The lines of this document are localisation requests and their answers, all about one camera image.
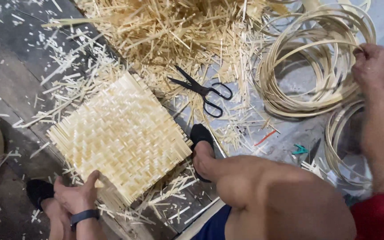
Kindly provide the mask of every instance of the scissor handle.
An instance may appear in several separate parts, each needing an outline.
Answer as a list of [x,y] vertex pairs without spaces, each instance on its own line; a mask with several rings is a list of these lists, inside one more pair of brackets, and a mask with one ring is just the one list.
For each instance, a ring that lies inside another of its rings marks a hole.
[[225,96],[221,95],[221,93],[219,91],[215,90],[214,88],[208,88],[208,90],[216,93],[217,95],[221,96],[225,100],[231,100],[232,99],[232,97],[233,97],[232,90],[230,88],[228,88],[225,84],[223,84],[221,82],[216,82],[216,83],[213,83],[211,85],[212,86],[214,86],[214,85],[222,85],[222,86],[224,86],[230,92],[230,96],[229,97],[225,97]]
[[[214,103],[208,101],[208,100],[205,98],[205,96],[202,96],[202,99],[204,100],[204,103],[203,103],[202,107],[204,108],[204,111],[205,111],[208,115],[210,115],[211,117],[215,117],[215,118],[219,118],[219,117],[221,117],[221,116],[223,115],[223,110],[221,109],[221,107],[219,107],[219,106],[217,106],[216,104],[214,104]],[[219,114],[219,115],[213,115],[213,114],[211,114],[211,113],[208,112],[207,109],[205,108],[205,104],[208,104],[208,105],[214,107],[215,109],[217,109],[218,111],[220,111],[220,114]]]

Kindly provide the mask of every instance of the person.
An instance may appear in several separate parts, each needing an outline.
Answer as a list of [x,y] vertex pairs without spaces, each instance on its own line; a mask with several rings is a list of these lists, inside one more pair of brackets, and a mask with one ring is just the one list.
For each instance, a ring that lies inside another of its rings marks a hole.
[[[62,178],[51,183],[33,179],[26,183],[26,192],[32,204],[50,219],[49,240],[106,240],[98,214],[82,216],[81,214],[96,209],[97,189],[94,184],[100,172],[95,170],[87,181],[79,187],[66,187]],[[71,227],[72,216],[80,216],[75,229]]]
[[[216,183],[226,205],[193,239],[384,239],[384,48],[374,44],[360,47],[362,50],[354,51],[352,73],[366,102],[361,148],[373,174],[373,196],[349,210],[332,185],[296,166],[255,156],[216,159],[210,132],[195,124],[190,138],[197,177]],[[75,238],[68,219],[95,207],[97,178],[98,172],[93,172],[83,186],[75,188],[63,186],[58,178],[54,192],[51,184],[46,185],[47,191],[31,191],[31,201],[50,217],[50,240]],[[105,237],[91,218],[78,223],[76,238]]]

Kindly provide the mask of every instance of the weave pattern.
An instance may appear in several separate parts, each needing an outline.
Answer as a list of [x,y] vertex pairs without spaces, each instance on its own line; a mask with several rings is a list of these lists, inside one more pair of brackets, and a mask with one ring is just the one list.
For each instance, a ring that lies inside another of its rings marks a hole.
[[131,205],[192,153],[182,129],[129,73],[48,135],[83,179],[95,169],[102,173],[99,197],[111,208]]

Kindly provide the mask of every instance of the red clothing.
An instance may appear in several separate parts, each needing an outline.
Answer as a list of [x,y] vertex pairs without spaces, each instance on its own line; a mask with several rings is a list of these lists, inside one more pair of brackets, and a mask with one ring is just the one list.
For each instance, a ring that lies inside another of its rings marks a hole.
[[384,240],[384,194],[377,194],[351,207],[355,219],[355,240]]

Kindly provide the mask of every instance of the hand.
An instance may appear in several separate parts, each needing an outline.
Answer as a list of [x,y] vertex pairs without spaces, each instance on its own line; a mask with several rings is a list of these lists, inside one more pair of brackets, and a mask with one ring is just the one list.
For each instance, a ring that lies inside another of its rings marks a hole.
[[371,89],[384,89],[384,47],[375,44],[361,44],[353,54],[356,63],[352,67],[355,81],[364,94]]
[[66,187],[62,178],[57,177],[54,182],[54,197],[71,214],[78,214],[85,210],[95,209],[97,189],[94,187],[100,172],[95,170],[89,176],[83,186]]

